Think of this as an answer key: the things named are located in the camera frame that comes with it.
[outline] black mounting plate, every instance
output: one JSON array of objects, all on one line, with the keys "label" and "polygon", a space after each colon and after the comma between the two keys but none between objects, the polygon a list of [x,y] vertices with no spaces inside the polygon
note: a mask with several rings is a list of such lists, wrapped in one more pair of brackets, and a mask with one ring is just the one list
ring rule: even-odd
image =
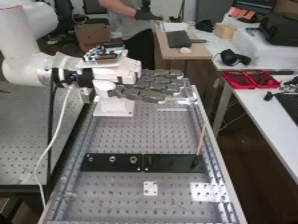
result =
[{"label": "black mounting plate", "polygon": [[146,173],[205,173],[202,156],[192,154],[144,155]]},{"label": "black mounting plate", "polygon": [[142,155],[141,154],[85,154],[81,171],[84,172],[142,172]]}]

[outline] screw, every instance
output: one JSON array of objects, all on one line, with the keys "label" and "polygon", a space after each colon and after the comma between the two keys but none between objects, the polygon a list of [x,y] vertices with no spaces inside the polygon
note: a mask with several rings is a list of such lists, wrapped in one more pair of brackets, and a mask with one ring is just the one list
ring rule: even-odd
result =
[{"label": "screw", "polygon": [[137,157],[132,156],[130,159],[129,159],[129,162],[130,162],[132,165],[136,165],[137,164]]},{"label": "screw", "polygon": [[109,163],[111,163],[111,165],[116,164],[116,157],[115,156],[109,157]]}]

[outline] white table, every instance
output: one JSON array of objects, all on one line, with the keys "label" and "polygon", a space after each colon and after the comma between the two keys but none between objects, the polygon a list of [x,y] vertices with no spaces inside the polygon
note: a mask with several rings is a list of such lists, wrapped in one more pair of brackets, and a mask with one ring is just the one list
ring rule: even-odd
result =
[{"label": "white table", "polygon": [[205,44],[208,47],[208,50],[210,51],[213,55],[213,64],[218,71],[224,70],[290,70],[297,69],[297,65],[293,65],[287,60],[281,60],[281,58],[275,58],[274,60],[267,61],[266,63],[260,63],[258,61],[252,61],[250,65],[237,64],[236,66],[228,66],[221,61],[220,53],[226,50],[232,49],[237,54],[244,54],[245,52],[240,52],[240,50],[234,47],[230,40],[222,40],[220,39],[213,33],[208,33],[200,30],[194,30],[194,33],[200,39],[205,39],[208,43]]},{"label": "white table", "polygon": [[[274,76],[274,78],[278,81],[287,81],[293,79],[294,76]],[[278,89],[234,90],[230,88],[230,85],[225,83],[216,121],[213,124],[213,132],[216,136],[220,133],[233,93],[298,184],[298,126],[291,120],[275,97],[269,102],[264,100],[267,91],[271,91],[273,93],[281,92]]]},{"label": "white table", "polygon": [[[258,64],[253,62],[249,66],[238,64],[234,67],[224,65],[220,55],[225,49],[232,49],[236,53],[241,53],[233,46],[230,41],[220,40],[213,33],[196,31],[200,39],[208,40],[208,49],[213,54],[213,63],[218,71],[222,70],[295,70],[293,65],[286,61],[275,59],[269,61],[267,64]],[[294,76],[274,76],[279,81],[291,80]],[[226,109],[232,94],[236,95],[241,105],[244,106],[248,115],[250,116],[256,126],[258,127],[267,143],[270,144],[281,162],[283,163],[293,179],[298,184],[298,126],[291,120],[287,112],[285,111],[278,100],[274,98],[270,102],[264,100],[264,97],[271,91],[273,93],[281,92],[279,90],[234,90],[225,82],[224,92],[221,95],[220,106],[217,109],[216,120],[213,124],[213,132],[217,136],[220,133]]]}]

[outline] computer monitor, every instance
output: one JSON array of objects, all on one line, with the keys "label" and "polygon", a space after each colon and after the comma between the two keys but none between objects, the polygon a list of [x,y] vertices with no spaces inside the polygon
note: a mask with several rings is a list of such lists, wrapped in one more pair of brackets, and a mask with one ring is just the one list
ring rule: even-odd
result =
[{"label": "computer monitor", "polygon": [[273,12],[277,0],[236,0],[234,7],[256,11],[261,15]]},{"label": "computer monitor", "polygon": [[108,13],[107,9],[100,6],[99,0],[84,0],[84,9],[87,15]]}]

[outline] red tray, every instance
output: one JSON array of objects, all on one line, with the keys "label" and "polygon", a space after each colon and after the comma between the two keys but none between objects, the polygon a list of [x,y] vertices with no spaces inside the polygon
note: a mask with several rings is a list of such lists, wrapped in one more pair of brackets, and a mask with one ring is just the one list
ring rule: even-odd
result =
[{"label": "red tray", "polygon": [[265,71],[249,70],[249,71],[245,71],[245,74],[254,81],[256,87],[260,89],[277,89],[281,86],[281,83]]},{"label": "red tray", "polygon": [[256,89],[254,81],[242,71],[222,71],[221,75],[234,89]]}]

